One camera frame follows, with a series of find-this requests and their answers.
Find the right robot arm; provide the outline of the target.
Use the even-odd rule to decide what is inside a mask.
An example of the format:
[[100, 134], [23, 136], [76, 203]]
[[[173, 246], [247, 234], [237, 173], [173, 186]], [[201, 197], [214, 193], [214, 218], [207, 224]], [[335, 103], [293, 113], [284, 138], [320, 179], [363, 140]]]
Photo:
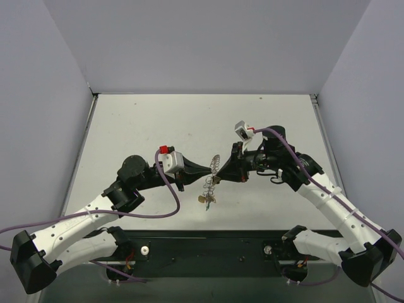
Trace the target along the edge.
[[325, 236], [298, 225], [282, 236], [290, 259], [325, 260], [357, 285], [368, 287], [403, 255], [400, 234], [384, 230], [359, 211], [312, 157], [287, 142], [284, 127], [254, 129], [241, 121], [234, 130], [241, 140], [233, 144], [230, 158], [215, 176], [217, 182], [246, 182], [251, 171], [270, 170], [276, 183], [287, 184], [311, 202], [341, 235]]

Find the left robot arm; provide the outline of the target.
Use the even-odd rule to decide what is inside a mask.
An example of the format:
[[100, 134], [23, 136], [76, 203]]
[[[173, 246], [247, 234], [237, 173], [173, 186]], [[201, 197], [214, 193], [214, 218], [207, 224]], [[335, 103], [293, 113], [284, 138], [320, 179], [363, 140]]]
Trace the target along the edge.
[[37, 293], [60, 273], [93, 259], [113, 257], [131, 262], [141, 248], [123, 229], [105, 224], [142, 204], [143, 189], [175, 184], [183, 191], [185, 185], [210, 172], [177, 151], [156, 153], [154, 166], [131, 155], [117, 171], [117, 179], [82, 209], [45, 229], [31, 234], [23, 230], [14, 236], [10, 262], [25, 292]]

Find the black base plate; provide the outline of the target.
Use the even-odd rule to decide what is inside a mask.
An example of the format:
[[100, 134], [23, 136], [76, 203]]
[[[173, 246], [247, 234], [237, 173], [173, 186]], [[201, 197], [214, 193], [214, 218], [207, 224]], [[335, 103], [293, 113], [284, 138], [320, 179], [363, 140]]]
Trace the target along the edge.
[[288, 252], [282, 230], [127, 230], [137, 249], [139, 278], [261, 278], [280, 276], [276, 262], [294, 264], [306, 256]]

